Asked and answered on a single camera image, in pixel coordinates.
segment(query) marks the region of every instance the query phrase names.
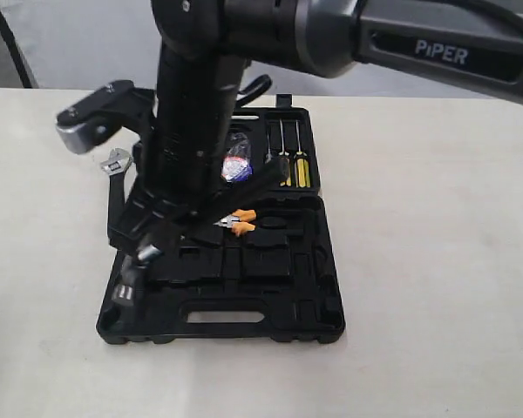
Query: piper logo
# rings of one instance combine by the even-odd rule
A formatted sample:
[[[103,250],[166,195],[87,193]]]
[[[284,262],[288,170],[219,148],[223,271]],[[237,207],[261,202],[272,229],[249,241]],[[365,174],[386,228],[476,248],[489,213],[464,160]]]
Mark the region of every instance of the piper logo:
[[[432,58],[461,66],[466,65],[466,60],[469,57],[469,50],[465,48],[438,42],[430,43],[424,39],[417,41],[415,53],[419,57]]]

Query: black plastic tool case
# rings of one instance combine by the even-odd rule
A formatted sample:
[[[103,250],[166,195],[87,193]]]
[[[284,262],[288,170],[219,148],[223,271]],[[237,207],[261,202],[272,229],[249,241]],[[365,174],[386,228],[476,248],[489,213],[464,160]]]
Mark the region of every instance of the black plastic tool case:
[[[282,149],[279,121],[286,148],[298,151],[295,122],[300,123],[302,150],[309,155],[310,188],[278,187],[251,207],[261,215],[256,229],[237,238],[228,229],[210,226],[189,237],[178,253],[156,260],[144,288],[136,289],[136,306],[111,301],[124,258],[119,252],[98,317],[97,330],[109,344],[175,338],[269,337],[275,341],[317,340],[331,343],[345,328],[343,307],[309,113],[292,107],[281,95],[276,108],[247,108],[235,113],[232,133],[245,133],[252,147],[253,169],[264,164],[268,138],[276,155]],[[110,231],[117,248],[135,245],[139,231],[163,212],[163,201],[134,186],[130,204]],[[192,322],[191,313],[253,311],[259,322]]]

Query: white table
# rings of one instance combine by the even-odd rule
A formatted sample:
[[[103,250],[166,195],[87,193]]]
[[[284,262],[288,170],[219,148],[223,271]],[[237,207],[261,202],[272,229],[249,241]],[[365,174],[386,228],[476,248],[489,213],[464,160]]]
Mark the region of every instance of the white table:
[[[0,90],[0,418],[523,417],[523,108],[295,98],[347,333],[111,347],[98,162],[135,137],[70,154],[54,117],[83,94]]]

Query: gray wall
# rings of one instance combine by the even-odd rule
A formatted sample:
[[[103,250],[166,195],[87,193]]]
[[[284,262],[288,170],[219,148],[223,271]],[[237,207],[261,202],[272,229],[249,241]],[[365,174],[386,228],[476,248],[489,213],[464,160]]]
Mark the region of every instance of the gray wall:
[[[0,0],[0,6],[40,87],[95,89],[117,78],[154,86],[160,36],[148,0]],[[372,65],[322,80],[255,64],[248,78],[262,73],[274,79],[273,92],[477,97]]]

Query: tool case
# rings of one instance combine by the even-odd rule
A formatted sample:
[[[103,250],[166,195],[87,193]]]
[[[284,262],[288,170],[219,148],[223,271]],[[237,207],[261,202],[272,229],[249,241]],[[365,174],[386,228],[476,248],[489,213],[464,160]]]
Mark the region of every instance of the tool case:
[[[236,237],[231,230],[209,226],[182,241],[177,253],[155,260],[143,288],[136,289],[134,307],[112,302],[124,253],[112,267],[97,330],[109,344],[128,341],[168,343],[176,338],[269,337],[280,342],[335,342],[344,329],[344,315],[309,113],[292,106],[292,96],[279,95],[275,108],[237,110],[228,135],[248,137],[255,172],[285,147],[298,151],[296,122],[302,150],[308,155],[310,187],[278,186],[250,207],[258,212],[255,231]],[[122,199],[112,191],[110,199]],[[166,202],[134,185],[130,205],[109,229],[113,246],[135,246],[148,222],[162,218]],[[136,219],[145,219],[136,225]],[[260,318],[241,320],[240,313]],[[226,313],[233,321],[203,320],[207,313]]]

